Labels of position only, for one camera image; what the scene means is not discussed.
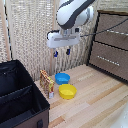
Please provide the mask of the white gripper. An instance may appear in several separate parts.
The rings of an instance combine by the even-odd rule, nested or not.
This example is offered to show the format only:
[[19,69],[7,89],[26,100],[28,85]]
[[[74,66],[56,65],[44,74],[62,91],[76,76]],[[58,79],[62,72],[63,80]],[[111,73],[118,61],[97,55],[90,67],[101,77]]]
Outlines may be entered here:
[[[58,51],[55,48],[72,46],[79,43],[80,40],[80,29],[72,28],[67,30],[52,30],[47,33],[47,46],[53,49],[53,57],[58,56]],[[68,48],[66,55],[70,55],[71,48]]]

